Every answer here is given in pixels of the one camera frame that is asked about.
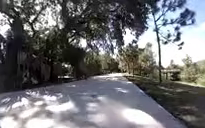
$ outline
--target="grass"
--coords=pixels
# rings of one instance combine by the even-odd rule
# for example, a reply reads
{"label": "grass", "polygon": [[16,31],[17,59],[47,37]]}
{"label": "grass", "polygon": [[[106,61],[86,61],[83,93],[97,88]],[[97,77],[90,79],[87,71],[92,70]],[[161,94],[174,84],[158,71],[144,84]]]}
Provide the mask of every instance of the grass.
{"label": "grass", "polygon": [[145,93],[150,95],[188,128],[205,128],[205,88],[183,83],[157,81],[128,76]]}

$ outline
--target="tree trunk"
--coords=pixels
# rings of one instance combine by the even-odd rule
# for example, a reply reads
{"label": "tree trunk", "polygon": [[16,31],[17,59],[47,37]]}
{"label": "tree trunk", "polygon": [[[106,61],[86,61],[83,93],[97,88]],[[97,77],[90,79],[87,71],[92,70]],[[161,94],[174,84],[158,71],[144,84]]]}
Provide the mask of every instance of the tree trunk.
{"label": "tree trunk", "polygon": [[161,72],[162,62],[161,62],[161,44],[160,44],[160,37],[159,37],[159,29],[158,29],[158,27],[157,27],[157,22],[156,22],[155,14],[152,13],[152,15],[153,15],[153,20],[154,20],[154,25],[155,25],[155,32],[156,32],[157,44],[158,44],[159,83],[162,83],[162,72]]}

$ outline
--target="sky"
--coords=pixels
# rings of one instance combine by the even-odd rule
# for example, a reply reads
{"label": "sky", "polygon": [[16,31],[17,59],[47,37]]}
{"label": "sky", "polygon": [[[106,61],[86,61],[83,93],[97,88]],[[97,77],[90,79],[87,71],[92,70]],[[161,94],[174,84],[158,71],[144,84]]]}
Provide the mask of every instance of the sky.
{"label": "sky", "polygon": [[[187,7],[196,12],[196,24],[183,30],[182,41],[185,42],[182,50],[176,44],[162,45],[162,65],[164,67],[174,60],[175,64],[182,65],[182,59],[188,54],[194,62],[205,59],[205,0],[188,0]],[[127,34],[125,41],[132,37]],[[153,44],[153,51],[158,62],[158,48],[155,33],[149,29],[139,39],[139,46],[144,47],[147,42]]]}

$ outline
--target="tree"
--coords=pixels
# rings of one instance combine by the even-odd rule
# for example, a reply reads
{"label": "tree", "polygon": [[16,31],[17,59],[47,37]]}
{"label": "tree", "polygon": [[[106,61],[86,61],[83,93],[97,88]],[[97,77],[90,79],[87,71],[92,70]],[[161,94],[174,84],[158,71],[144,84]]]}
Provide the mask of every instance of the tree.
{"label": "tree", "polygon": [[102,73],[102,64],[100,55],[90,51],[87,52],[85,57],[85,63],[90,75],[99,75]]}
{"label": "tree", "polygon": [[135,73],[140,50],[137,44],[129,44],[119,51],[122,70],[132,74]]}
{"label": "tree", "polygon": [[189,82],[196,82],[199,74],[198,65],[196,63],[193,63],[191,57],[188,55],[182,61],[184,63],[183,74],[185,80]]}
{"label": "tree", "polygon": [[23,54],[42,58],[39,63],[50,65],[51,73],[54,64],[63,62],[80,72],[86,55],[81,40],[90,49],[110,53],[123,47],[126,29],[137,40],[147,29],[148,4],[138,0],[0,0],[0,24],[10,27],[2,50],[6,85],[20,85]]}
{"label": "tree", "polygon": [[102,71],[104,73],[119,72],[119,64],[109,53],[101,55]]}
{"label": "tree", "polygon": [[156,61],[154,53],[152,51],[151,43],[147,43],[143,51],[140,52],[138,63],[140,75],[148,75],[154,73]]}
{"label": "tree", "polygon": [[[159,82],[162,82],[161,76],[161,43],[176,43],[181,40],[181,27],[186,27],[195,23],[195,13],[185,7],[186,0],[160,0],[158,5],[150,4],[151,14],[154,22],[154,31],[156,33],[159,54]],[[184,42],[178,43],[179,49],[182,49]]]}

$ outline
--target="paved path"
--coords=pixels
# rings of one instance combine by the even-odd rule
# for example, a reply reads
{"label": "paved path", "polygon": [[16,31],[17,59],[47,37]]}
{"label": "paved path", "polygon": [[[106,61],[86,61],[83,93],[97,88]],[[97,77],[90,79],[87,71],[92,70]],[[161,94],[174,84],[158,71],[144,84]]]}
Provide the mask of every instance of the paved path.
{"label": "paved path", "polygon": [[1,128],[185,128],[120,74],[0,95]]}

